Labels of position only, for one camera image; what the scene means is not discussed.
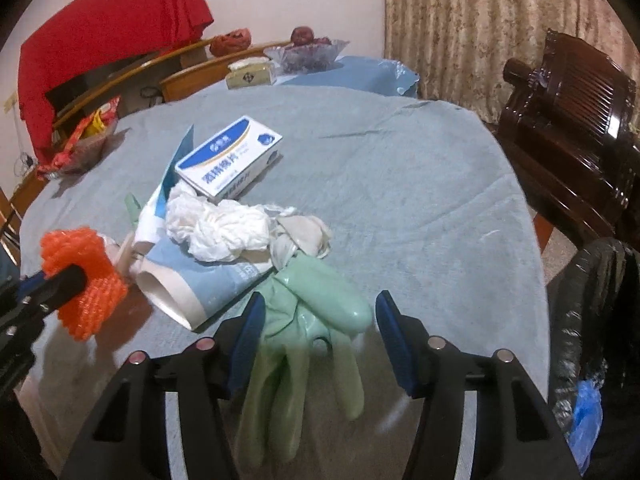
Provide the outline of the orange foam net sleeve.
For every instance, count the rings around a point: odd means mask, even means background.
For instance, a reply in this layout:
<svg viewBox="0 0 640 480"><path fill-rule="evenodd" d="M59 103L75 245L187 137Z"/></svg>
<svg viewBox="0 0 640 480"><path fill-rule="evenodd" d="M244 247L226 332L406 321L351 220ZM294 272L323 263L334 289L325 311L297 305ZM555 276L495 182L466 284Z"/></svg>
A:
<svg viewBox="0 0 640 480"><path fill-rule="evenodd" d="M107 257L104 240L83 226L47 232L40 240L42 270L47 278L78 266L85 285L58 309L58 319L75 340L85 341L99 333L103 323L128 294L128 286Z"/></svg>

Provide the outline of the green rubber glove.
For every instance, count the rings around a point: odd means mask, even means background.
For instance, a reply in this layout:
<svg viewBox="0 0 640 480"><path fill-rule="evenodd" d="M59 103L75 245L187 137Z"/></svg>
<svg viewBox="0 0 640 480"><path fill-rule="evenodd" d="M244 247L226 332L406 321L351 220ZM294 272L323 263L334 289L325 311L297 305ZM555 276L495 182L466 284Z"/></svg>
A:
<svg viewBox="0 0 640 480"><path fill-rule="evenodd" d="M311 351L329 348L337 404L349 420L364 409L364 390L352 340L373 322L368 300L320 258L296 254L257 288L266 304L250 381L235 439L244 469L268 453L281 463L297 454L302 437Z"/></svg>

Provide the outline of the white tissue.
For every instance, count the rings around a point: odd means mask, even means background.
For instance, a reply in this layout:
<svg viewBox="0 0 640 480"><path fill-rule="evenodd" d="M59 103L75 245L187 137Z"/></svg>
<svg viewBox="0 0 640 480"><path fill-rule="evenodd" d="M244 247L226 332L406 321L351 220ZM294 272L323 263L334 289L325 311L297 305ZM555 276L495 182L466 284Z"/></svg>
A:
<svg viewBox="0 0 640 480"><path fill-rule="evenodd" d="M237 200L214 204L179 181L168 195L165 230L198 261L232 262L246 252L265 252L276 219L296 211L277 205L248 206Z"/></svg>

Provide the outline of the white paper wad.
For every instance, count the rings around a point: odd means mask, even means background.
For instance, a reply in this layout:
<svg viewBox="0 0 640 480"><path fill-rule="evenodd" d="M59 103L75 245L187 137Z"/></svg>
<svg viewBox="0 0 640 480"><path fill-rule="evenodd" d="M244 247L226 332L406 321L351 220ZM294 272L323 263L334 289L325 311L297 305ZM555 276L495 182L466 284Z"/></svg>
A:
<svg viewBox="0 0 640 480"><path fill-rule="evenodd" d="M330 252L331 238L331 230L318 217L279 216L270 231L271 262L277 270L282 270L296 252L323 259Z"/></svg>

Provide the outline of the blue plastic bag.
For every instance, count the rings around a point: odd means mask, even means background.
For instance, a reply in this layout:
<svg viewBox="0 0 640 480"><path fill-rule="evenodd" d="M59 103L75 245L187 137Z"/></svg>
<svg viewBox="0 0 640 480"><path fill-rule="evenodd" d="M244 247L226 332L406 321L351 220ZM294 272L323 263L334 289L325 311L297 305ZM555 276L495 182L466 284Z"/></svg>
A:
<svg viewBox="0 0 640 480"><path fill-rule="evenodd" d="M596 445L603 422L600 389L592 380L578 382L573 425L567 443L581 474L589 467L591 452Z"/></svg>

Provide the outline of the grey-blue table cloth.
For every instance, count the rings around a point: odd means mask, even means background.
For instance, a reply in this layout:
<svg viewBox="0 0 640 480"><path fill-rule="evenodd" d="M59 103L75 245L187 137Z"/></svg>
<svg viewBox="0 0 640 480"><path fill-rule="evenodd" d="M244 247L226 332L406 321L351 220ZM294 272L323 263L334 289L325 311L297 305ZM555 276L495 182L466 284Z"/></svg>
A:
<svg viewBox="0 0 640 480"><path fill-rule="evenodd" d="M40 269L40 238L90 228L121 242L128 193L144 204L184 134L194 144L243 115L283 136L280 158L240 197L293 206L333 233L328 263L370 304L388 289L402 313L460 350L512 350L546 396L549 329L544 270L512 167L475 113L442 101L331 87L277 86L194 94L122 119L99 165L46 185L21 228L22 273ZM82 423L134 350L166 356L199 334L133 289L102 330L74 341L55 315L34 344L20 392L55 474ZM400 479L421 403L398 387L380 336L356 340L366 404L348 422L329 356L311 361L302 442L291 463L271 460L243 479Z"/></svg>

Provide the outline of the red snack packets bowl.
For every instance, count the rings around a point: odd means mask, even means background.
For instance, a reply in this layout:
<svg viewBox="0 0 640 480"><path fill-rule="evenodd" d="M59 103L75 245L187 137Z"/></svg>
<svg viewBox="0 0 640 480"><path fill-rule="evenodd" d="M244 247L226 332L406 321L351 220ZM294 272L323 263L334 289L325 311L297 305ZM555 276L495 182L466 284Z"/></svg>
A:
<svg viewBox="0 0 640 480"><path fill-rule="evenodd" d="M62 151L45 165L36 168L39 180L64 178L71 174L84 174L96 166L108 138L118 124L120 96L111 98L89 116L81 119Z"/></svg>

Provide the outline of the blue white medicine box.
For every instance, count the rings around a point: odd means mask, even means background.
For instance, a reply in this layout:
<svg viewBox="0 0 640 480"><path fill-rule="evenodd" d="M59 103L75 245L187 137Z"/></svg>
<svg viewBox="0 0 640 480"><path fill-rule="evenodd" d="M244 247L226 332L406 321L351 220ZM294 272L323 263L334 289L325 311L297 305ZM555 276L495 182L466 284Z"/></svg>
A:
<svg viewBox="0 0 640 480"><path fill-rule="evenodd" d="M279 157L280 133L242 116L175 163L178 176L214 203L234 200Z"/></svg>

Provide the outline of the covered television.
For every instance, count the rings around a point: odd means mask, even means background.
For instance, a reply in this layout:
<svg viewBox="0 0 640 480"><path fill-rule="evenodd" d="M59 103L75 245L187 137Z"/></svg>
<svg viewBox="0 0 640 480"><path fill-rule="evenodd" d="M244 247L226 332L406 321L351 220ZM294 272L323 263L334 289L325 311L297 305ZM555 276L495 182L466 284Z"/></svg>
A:
<svg viewBox="0 0 640 480"><path fill-rule="evenodd" d="M122 72L132 70L144 62L151 61L156 56L157 52L136 55L88 70L88 72L75 76L48 91L46 98L53 106L55 113L58 113L69 106L73 100L83 96L94 87L99 87L100 84L119 76Z"/></svg>

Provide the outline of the light blue side tablecloth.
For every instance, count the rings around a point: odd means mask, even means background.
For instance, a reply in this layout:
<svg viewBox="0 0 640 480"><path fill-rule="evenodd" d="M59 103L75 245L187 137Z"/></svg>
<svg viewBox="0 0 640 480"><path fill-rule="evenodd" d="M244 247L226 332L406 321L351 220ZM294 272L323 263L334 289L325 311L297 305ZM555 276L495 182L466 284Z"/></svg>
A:
<svg viewBox="0 0 640 480"><path fill-rule="evenodd" d="M405 64L387 58L342 56L324 72L277 76L276 84L338 87L416 99L420 76Z"/></svg>

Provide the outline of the tissue box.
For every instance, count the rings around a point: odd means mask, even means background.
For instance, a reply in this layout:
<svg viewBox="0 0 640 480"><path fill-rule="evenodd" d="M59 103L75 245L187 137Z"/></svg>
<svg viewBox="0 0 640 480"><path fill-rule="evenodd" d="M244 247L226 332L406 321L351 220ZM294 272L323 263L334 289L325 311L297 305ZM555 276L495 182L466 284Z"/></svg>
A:
<svg viewBox="0 0 640 480"><path fill-rule="evenodd" d="M276 80L276 66L265 56L242 58L228 65L228 74L224 77L229 90L272 86Z"/></svg>

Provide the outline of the glass fruit bowl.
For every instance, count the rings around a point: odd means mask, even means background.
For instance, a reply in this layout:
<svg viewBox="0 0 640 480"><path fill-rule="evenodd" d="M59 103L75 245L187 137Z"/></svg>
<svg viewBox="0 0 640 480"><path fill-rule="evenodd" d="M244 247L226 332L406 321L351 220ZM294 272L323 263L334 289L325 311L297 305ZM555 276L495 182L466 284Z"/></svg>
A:
<svg viewBox="0 0 640 480"><path fill-rule="evenodd" d="M284 74L315 73L333 68L348 45L345 40L331 40L328 44L269 47L264 53Z"/></svg>

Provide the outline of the red plastic bag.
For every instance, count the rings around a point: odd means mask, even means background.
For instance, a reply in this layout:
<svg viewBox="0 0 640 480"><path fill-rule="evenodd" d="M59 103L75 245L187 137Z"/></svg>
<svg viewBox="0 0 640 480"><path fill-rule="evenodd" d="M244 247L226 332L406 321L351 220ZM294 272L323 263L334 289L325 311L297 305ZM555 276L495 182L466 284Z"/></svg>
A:
<svg viewBox="0 0 640 480"><path fill-rule="evenodd" d="M248 28L239 28L217 35L209 44L209 53L214 58L235 54L247 50L252 44L252 34Z"/></svg>

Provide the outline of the red cloth cover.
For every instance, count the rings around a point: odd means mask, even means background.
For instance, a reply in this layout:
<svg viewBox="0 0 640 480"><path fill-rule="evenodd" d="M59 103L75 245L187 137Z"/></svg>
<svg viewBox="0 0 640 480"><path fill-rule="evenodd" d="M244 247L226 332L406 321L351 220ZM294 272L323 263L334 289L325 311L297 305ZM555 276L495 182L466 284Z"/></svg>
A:
<svg viewBox="0 0 640 480"><path fill-rule="evenodd" d="M206 0L74 0L21 46L17 99L38 162L53 157L47 94L124 58L199 40L214 21Z"/></svg>

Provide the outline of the red apples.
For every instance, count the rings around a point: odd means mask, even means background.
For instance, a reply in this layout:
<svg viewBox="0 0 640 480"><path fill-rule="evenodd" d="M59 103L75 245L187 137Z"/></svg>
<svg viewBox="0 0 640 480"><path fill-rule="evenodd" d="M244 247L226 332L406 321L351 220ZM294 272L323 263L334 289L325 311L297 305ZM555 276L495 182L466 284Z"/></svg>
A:
<svg viewBox="0 0 640 480"><path fill-rule="evenodd" d="M309 26L297 26L291 32L288 47L302 48L311 46L330 46L332 40L328 37L317 37Z"/></svg>

